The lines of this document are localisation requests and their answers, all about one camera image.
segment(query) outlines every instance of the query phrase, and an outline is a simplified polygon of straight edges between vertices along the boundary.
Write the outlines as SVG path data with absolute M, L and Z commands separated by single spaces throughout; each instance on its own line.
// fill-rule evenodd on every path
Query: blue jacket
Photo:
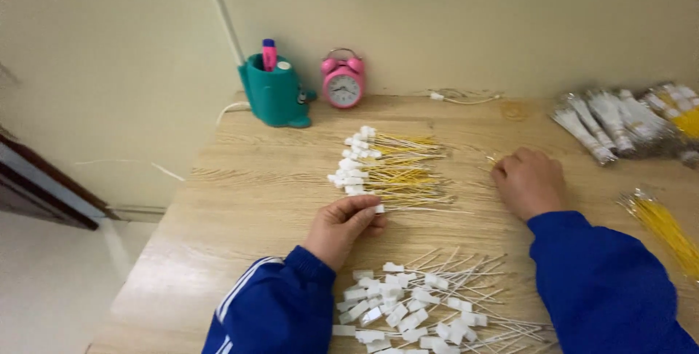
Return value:
M 536 283 L 565 354 L 699 354 L 677 294 L 637 239 L 573 211 L 529 220 Z M 327 353 L 333 272 L 297 246 L 257 260 L 216 308 L 202 354 Z

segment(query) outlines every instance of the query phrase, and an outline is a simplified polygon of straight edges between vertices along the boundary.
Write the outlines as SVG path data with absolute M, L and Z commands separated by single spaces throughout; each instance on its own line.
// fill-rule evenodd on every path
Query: marker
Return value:
M 277 66 L 277 47 L 274 45 L 274 39 L 262 41 L 262 65 L 265 72 L 272 72 Z

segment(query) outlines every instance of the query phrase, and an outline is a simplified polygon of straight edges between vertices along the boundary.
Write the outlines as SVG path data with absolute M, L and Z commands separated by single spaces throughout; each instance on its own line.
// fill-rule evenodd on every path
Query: pen holder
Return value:
M 299 76 L 286 58 L 277 55 L 274 71 L 265 72 L 262 55 L 255 54 L 238 67 L 252 113 L 269 126 L 309 127 L 307 102 L 315 100 L 313 91 L 304 91 Z

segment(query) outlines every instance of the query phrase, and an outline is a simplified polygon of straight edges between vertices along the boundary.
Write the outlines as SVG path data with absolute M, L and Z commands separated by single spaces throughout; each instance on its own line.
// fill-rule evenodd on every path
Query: wood grain surface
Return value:
M 356 244 L 338 277 L 337 293 L 350 285 L 353 269 L 379 269 L 386 261 L 407 262 L 433 248 L 460 246 L 464 255 L 508 254 L 502 270 L 512 274 L 498 284 L 509 289 L 500 297 L 506 305 L 499 305 L 498 313 L 548 321 L 528 256 L 533 235 L 503 208 L 486 160 L 524 145 L 564 163 L 572 208 L 592 224 L 637 237 L 658 256 L 677 285 L 679 321 L 699 338 L 698 288 L 682 276 L 661 243 L 616 204 L 620 192 L 646 186 L 697 239 L 699 174 L 672 160 L 598 167 L 547 117 L 550 104 L 524 100 L 504 107 L 502 102 L 464 107 L 427 98 L 370 96 L 349 111 L 312 104 L 313 126 L 303 130 L 267 127 L 249 112 L 226 114 L 215 143 L 199 155 L 88 352 L 199 353 L 214 308 L 249 264 L 266 255 L 285 255 L 303 240 L 316 210 L 343 196 L 326 175 L 336 169 L 344 138 L 362 125 L 435 135 L 448 145 L 450 156 L 436 162 L 437 171 L 452 180 L 450 190 L 458 196 L 454 208 L 475 214 L 391 214 L 384 236 Z M 515 120 L 512 107 L 519 110 Z M 335 354 L 364 352 L 350 338 L 333 339 L 331 345 Z

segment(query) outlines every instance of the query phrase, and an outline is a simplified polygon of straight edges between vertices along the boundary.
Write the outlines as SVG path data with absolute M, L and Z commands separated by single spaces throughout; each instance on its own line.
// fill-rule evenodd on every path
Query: hand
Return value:
M 374 212 L 379 204 L 381 199 L 376 196 L 352 196 L 320 208 L 303 247 L 339 271 L 358 236 L 383 234 L 388 219 Z
M 541 151 L 517 149 L 491 171 L 502 202 L 522 220 L 565 210 L 565 179 L 561 162 Z

